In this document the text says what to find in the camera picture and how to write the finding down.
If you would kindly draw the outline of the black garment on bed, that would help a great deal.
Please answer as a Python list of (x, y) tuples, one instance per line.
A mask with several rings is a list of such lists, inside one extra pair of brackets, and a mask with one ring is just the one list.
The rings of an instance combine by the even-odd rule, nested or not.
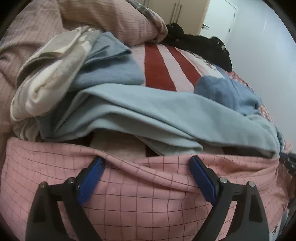
[(168, 24), (166, 28), (168, 34), (162, 44), (192, 52), (225, 71), (232, 72), (230, 53), (219, 38), (185, 34), (177, 23)]

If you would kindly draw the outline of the light blue garment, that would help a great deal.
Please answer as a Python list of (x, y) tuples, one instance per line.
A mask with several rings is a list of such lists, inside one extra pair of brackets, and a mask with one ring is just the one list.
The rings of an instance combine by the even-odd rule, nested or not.
[(161, 155), (192, 154), (204, 145), (279, 155), (275, 126), (259, 114), (240, 114), (195, 93), (143, 82), (131, 49), (112, 33), (101, 34), (64, 99), (36, 118), (42, 139), (69, 141), (107, 129), (134, 135)]

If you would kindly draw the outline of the pink fleece bed blanket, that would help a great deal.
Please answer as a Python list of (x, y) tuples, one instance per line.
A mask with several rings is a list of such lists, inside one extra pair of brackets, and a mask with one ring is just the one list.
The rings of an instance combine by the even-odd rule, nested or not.
[[(227, 73), (207, 64), (200, 57), (174, 47), (145, 43), (133, 47), (132, 54), (144, 70), (148, 87), (172, 91), (193, 90), (198, 78), (209, 73), (244, 84), (236, 73)], [(280, 226), (291, 212), (288, 199), (295, 195), (295, 179), (279, 158), (237, 156), (228, 149), (207, 151), (200, 158), (218, 176), (224, 176), (232, 183), (255, 182), (266, 211), (271, 238), (276, 238)], [(160, 180), (171, 181), (179, 188), (178, 192), (165, 191), (164, 199), (147, 199), (161, 218), (162, 227), (180, 227), (177, 218), (183, 217), (186, 227), (200, 228), (210, 212), (210, 204), (190, 176), (187, 156), (152, 156), (140, 160), (140, 163), (156, 169), (160, 173)]]

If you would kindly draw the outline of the grey white patterned garment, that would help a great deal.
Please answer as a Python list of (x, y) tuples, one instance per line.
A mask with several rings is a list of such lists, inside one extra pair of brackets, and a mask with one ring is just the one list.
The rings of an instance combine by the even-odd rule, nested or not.
[(63, 32), (21, 67), (10, 107), (13, 130), (19, 139), (30, 142), (39, 139), (35, 118), (51, 112), (63, 99), (101, 34), (89, 26)]

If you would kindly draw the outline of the pink checked pants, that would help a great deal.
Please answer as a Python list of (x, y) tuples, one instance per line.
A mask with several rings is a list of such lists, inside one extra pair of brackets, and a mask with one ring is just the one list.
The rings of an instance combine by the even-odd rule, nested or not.
[[(295, 179), (279, 158), (197, 155), (218, 177), (256, 184), (275, 237), (295, 194)], [(103, 240), (190, 240), (201, 228), (211, 205), (189, 171), (190, 154), (125, 160), (83, 146), (10, 138), (1, 173), (1, 215), (19, 240), (25, 240), (38, 185), (63, 183), (95, 156), (106, 160), (106, 168), (83, 208)]]

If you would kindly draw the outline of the pink grey striped duvet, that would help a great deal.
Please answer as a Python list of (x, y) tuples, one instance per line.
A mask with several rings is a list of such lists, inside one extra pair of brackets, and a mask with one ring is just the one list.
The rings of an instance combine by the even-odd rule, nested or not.
[(22, 1), (25, 8), (11, 17), (1, 38), (1, 157), (12, 136), (10, 104), (16, 77), (25, 61), (52, 37), (89, 25), (112, 34), (127, 46), (161, 42), (168, 30), (150, 9), (135, 1)]

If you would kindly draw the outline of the darker blue garment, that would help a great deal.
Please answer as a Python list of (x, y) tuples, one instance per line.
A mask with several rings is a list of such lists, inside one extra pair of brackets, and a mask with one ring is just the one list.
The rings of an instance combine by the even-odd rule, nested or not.
[(229, 77), (203, 76), (197, 81), (194, 93), (222, 104), (243, 116), (260, 114), (261, 98), (249, 87)]

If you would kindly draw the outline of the white door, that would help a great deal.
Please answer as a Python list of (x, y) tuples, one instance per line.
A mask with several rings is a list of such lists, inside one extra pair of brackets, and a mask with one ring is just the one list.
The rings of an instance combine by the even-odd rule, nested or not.
[(211, 0), (200, 31), (201, 36), (217, 37), (227, 43), (234, 24), (237, 8), (225, 0)]

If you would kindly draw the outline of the beige wooden wardrobe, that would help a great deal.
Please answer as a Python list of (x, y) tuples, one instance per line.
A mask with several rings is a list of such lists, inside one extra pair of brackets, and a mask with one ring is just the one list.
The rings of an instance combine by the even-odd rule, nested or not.
[(179, 24), (186, 34), (199, 35), (209, 0), (144, 0), (139, 3), (160, 15), (166, 24)]

